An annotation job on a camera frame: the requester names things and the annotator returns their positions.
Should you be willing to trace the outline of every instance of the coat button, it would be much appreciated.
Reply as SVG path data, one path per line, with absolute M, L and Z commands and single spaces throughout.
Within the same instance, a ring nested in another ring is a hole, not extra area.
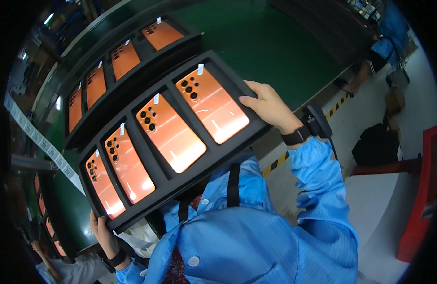
M 192 256 L 189 260 L 188 260 L 188 264 L 192 267 L 195 267 L 199 264 L 199 257 L 198 256 Z

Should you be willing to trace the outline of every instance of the yellow and black warning tape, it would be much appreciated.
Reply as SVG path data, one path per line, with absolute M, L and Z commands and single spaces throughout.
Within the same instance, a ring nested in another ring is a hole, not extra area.
M 345 102 L 345 100 L 349 97 L 349 93 L 346 92 L 346 95 L 344 95 L 341 100 L 329 111 L 328 114 L 326 114 L 326 120 L 329 120 L 329 118 L 335 114 L 335 112 L 338 110 L 338 108 Z M 283 164 L 284 161 L 286 161 L 289 157 L 289 152 L 287 151 L 285 154 L 281 155 L 277 160 L 275 160 L 271 165 L 267 166 L 262 172 L 262 176 L 266 177 L 270 172 L 275 170 L 278 166 Z

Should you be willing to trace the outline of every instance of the wristband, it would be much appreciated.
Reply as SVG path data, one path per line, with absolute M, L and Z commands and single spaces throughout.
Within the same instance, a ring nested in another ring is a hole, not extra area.
M 120 248 L 119 253 L 113 259 L 108 259 L 108 262 L 111 266 L 116 267 L 119 264 L 123 263 L 126 257 L 127 254 L 122 248 Z
M 283 141 L 287 146 L 303 143 L 310 136 L 310 131 L 307 126 L 304 125 L 301 128 L 297 128 L 293 133 L 288 135 L 282 135 Z

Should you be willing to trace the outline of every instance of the cable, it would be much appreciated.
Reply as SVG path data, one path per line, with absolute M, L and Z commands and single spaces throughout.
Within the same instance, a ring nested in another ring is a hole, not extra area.
M 337 155 L 336 155 L 335 147 L 334 147 L 334 145 L 333 145 L 332 139 L 331 139 L 331 138 L 328 138 L 328 139 L 329 139 L 329 142 L 331 143 L 332 150 L 333 150 L 333 154 L 335 155 L 335 159 L 338 161 L 338 157 L 337 157 Z

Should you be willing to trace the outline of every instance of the leg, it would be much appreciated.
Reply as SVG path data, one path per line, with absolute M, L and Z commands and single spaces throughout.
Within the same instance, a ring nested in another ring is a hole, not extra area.
M 366 61 L 362 62 L 362 65 L 359 69 L 354 80 L 348 84 L 343 86 L 343 90 L 348 91 L 350 93 L 357 93 L 359 91 L 360 86 L 363 82 L 368 78 L 368 75 L 371 72 L 370 64 Z

